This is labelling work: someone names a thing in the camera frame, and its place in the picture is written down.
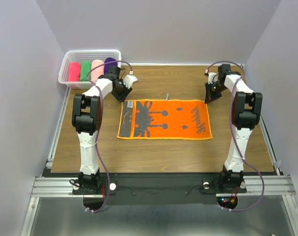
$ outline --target green rolled towel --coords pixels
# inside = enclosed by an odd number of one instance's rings
[[[91,70],[91,65],[92,65],[92,62],[90,61],[81,62],[80,81],[91,80],[91,73],[88,75],[88,80],[86,80],[86,75]]]

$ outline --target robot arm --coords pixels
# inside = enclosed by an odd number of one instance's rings
[[[220,98],[221,92],[229,89],[231,92],[236,81],[241,78],[239,72],[231,71],[229,64],[222,64],[216,73],[209,73],[206,86],[205,103]],[[249,137],[253,128],[259,123],[262,105],[262,94],[251,90],[243,80],[239,80],[235,88],[235,97],[232,105],[232,132],[236,143],[244,157]],[[231,145],[223,170],[220,173],[222,184],[236,184],[240,186],[244,177],[243,160],[237,150],[234,139]]]
[[[103,107],[101,101],[110,92],[118,101],[124,101],[138,79],[127,75],[119,79],[120,68],[111,66],[107,75],[99,77],[95,86],[83,94],[74,96],[72,125],[76,128],[80,141],[81,167],[78,184],[83,188],[99,188],[99,164],[95,145],[102,124]]]

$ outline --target white basket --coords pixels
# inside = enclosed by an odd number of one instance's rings
[[[119,50],[72,50],[68,51],[64,59],[62,60],[58,82],[65,84],[72,89],[89,89],[92,84],[89,81],[85,82],[68,82],[68,69],[71,62],[82,62],[84,60],[94,61],[96,59],[105,61],[106,58],[114,58],[115,60],[121,60],[121,53]]]

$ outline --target wooden table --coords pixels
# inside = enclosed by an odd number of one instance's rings
[[[135,66],[139,82],[128,99],[201,99],[205,98],[204,66]],[[85,90],[71,90],[62,124],[52,173],[77,173],[80,168],[80,146],[71,125],[73,97]],[[117,139],[121,103],[111,94],[105,109],[99,137],[101,156],[110,172],[220,172],[231,143],[229,108],[231,92],[208,104],[213,139],[189,140],[121,140]],[[256,126],[248,142],[247,161],[260,171],[272,172],[273,166],[262,135]],[[253,172],[245,166],[245,171]]]

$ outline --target orange towel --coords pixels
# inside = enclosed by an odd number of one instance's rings
[[[201,100],[129,100],[122,103],[119,139],[211,139]]]

